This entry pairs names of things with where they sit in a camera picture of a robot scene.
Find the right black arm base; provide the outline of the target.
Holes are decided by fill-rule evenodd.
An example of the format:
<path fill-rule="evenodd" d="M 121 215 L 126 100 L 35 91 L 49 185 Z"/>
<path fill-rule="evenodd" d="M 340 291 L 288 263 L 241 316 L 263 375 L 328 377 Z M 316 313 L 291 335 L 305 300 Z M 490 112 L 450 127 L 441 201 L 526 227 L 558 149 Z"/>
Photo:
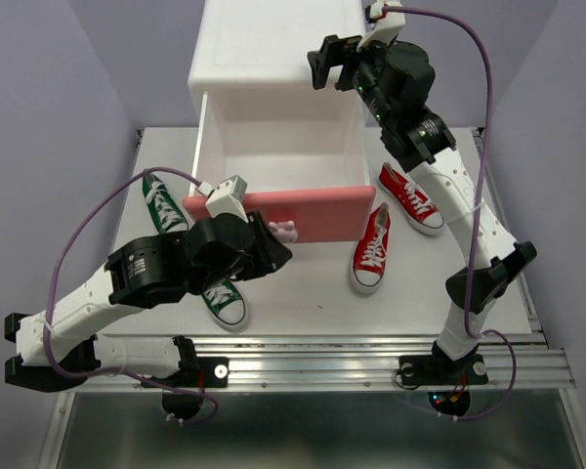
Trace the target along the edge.
<path fill-rule="evenodd" d="M 465 417 L 471 405 L 471 386 L 488 380 L 483 357 L 471 354 L 454 362 L 441 355 L 411 355 L 398 359 L 395 384 L 405 391 L 428 388 L 433 410 L 450 417 Z"/>

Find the red sneaker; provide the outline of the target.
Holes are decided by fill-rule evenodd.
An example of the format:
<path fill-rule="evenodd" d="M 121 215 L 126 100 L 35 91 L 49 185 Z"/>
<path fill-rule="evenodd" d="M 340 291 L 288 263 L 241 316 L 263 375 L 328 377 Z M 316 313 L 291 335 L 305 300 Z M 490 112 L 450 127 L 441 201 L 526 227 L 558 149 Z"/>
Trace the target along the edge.
<path fill-rule="evenodd" d="M 382 165 L 378 182 L 401 208 L 408 224 L 426 236 L 439 236 L 445 223 L 429 197 L 388 162 Z"/>
<path fill-rule="evenodd" d="M 362 239 L 354 251 L 350 275 L 354 289 L 363 295 L 377 291 L 384 278 L 388 258 L 391 217 L 387 203 L 369 216 Z"/>

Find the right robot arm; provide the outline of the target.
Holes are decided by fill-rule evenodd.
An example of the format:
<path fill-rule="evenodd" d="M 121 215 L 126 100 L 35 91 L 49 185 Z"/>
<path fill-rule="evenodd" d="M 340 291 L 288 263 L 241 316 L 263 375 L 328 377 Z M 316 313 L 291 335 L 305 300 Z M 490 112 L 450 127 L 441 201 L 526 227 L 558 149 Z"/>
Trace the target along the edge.
<path fill-rule="evenodd" d="M 457 241 L 465 268 L 445 289 L 450 310 L 430 357 L 430 370 L 451 381 L 477 347 L 485 318 L 508 285 L 535 258 L 529 241 L 518 242 L 477 193 L 456 141 L 426 101 L 436 73 L 417 45 L 329 35 L 307 54 L 315 89 L 325 87 L 331 68 L 341 69 L 336 89 L 358 93 L 376 122 L 381 141 L 401 170 L 439 210 Z"/>

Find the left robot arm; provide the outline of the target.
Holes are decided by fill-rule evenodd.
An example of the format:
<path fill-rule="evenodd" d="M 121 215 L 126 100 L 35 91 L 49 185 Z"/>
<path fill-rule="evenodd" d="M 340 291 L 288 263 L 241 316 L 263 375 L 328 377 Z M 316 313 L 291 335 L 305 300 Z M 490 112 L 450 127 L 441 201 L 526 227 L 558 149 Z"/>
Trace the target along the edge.
<path fill-rule="evenodd" d="M 215 363 L 198 358 L 191 339 L 112 338 L 107 326 L 202 294 L 224 280 L 246 281 L 281 269 L 292 252 L 261 215 L 232 214 L 197 221 L 189 230 L 136 238 L 110 254 L 81 286 L 36 315 L 12 313 L 4 336 L 16 346 L 5 363 L 6 383 L 55 393 L 98 374 L 144 377 L 148 386 L 223 387 Z"/>

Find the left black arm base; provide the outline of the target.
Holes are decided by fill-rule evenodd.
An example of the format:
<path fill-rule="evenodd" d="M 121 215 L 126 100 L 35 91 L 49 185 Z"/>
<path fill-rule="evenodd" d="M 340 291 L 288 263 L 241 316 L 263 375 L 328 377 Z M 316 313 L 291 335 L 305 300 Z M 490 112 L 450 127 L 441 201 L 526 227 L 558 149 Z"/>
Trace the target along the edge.
<path fill-rule="evenodd" d="M 151 378 L 145 388 L 161 390 L 161 408 L 168 421 L 181 426 L 205 422 L 214 417 L 219 404 L 208 389 L 228 387 L 230 361 L 226 357 L 198 357 L 196 365 L 164 379 Z"/>

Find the pink drawer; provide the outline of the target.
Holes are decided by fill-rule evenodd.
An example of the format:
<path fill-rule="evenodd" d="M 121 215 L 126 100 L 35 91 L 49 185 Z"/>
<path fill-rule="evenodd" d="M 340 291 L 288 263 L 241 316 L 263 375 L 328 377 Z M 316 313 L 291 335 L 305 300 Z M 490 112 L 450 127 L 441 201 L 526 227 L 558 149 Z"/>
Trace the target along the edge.
<path fill-rule="evenodd" d="M 359 240 L 376 193 L 361 105 L 326 90 L 204 94 L 191 174 L 211 185 L 239 176 L 245 209 L 292 222 L 300 243 Z"/>

